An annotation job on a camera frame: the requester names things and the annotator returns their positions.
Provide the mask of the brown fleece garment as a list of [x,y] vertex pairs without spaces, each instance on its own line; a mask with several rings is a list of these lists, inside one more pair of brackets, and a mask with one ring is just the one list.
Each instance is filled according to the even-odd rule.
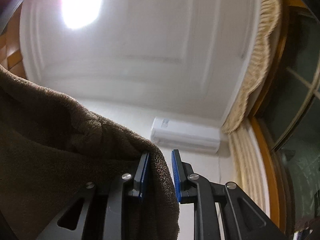
[[176,239],[179,207],[167,163],[148,139],[72,97],[1,69],[1,212],[12,233],[35,239],[89,181],[106,183],[148,153],[143,207],[129,207],[125,239]]

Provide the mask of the beige curtain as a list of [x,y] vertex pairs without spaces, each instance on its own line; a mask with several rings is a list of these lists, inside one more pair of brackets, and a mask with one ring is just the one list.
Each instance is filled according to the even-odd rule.
[[249,65],[236,100],[222,126],[222,132],[228,136],[235,182],[263,211],[266,211],[263,180],[257,152],[246,125],[245,113],[249,96],[267,74],[271,55],[270,35],[279,21],[279,16],[279,0],[261,0],[258,32]]

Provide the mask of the white air conditioner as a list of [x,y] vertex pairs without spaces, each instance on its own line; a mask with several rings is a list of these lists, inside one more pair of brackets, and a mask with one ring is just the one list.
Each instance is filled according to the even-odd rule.
[[218,128],[168,118],[154,119],[150,140],[163,147],[212,154],[218,151],[221,142]]

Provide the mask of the dark glass window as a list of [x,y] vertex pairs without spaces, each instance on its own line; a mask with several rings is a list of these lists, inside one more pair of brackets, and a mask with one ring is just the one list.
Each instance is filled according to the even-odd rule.
[[267,175],[270,216],[289,239],[319,239],[319,21],[282,0],[273,61],[249,120]]

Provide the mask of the round ceiling light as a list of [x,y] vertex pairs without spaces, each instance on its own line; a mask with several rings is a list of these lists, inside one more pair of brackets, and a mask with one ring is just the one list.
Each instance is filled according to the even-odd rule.
[[92,24],[100,15],[103,0],[60,0],[61,17],[68,29],[79,30]]

